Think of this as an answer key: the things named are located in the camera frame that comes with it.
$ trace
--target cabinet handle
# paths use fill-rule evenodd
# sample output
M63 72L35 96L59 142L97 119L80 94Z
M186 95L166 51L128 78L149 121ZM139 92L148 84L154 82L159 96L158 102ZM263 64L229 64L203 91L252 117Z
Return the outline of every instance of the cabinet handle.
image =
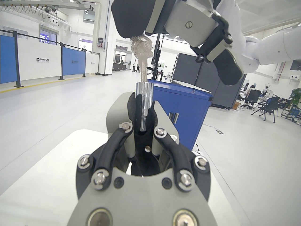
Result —
M169 113L169 114L168 114L168 117L169 117L169 119L172 121L172 119L173 119L173 113Z
M179 113L175 113L174 114L174 119L173 119L173 124L177 123L178 117L179 117Z

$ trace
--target joyson logo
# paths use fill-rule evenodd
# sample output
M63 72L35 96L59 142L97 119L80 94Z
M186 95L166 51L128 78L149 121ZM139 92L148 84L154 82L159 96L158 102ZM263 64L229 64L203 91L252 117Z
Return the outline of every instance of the joyson logo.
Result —
M38 58L37 57L37 62L49 62L48 58Z

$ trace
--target white pillar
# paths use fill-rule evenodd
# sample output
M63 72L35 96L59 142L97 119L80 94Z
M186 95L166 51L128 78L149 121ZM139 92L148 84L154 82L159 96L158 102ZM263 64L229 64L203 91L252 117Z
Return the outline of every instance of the white pillar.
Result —
M101 0L95 8L93 30L93 51L100 53L99 73L112 74L114 49L116 44L116 27L111 12L113 0ZM98 38L103 38L103 48L97 47Z

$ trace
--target black gripper pad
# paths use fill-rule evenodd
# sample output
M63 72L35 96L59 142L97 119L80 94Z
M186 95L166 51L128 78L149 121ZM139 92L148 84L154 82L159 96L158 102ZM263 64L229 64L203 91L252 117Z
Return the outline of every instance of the black gripper pad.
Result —
M226 49L213 60L213 63L215 64L219 78L225 85L235 85L243 76L232 54Z
M114 0L111 11L123 38L142 35L151 18L156 0Z

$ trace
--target white robotic arm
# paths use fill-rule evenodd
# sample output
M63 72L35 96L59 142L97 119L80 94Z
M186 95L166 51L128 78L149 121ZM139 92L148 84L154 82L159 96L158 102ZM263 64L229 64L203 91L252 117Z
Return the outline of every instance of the white robotic arm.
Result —
M301 27L296 25L258 40L252 36L243 36L240 9L235 0L222 0L216 11L229 23L229 33L233 38L232 50L243 73L255 71L258 65L301 58Z

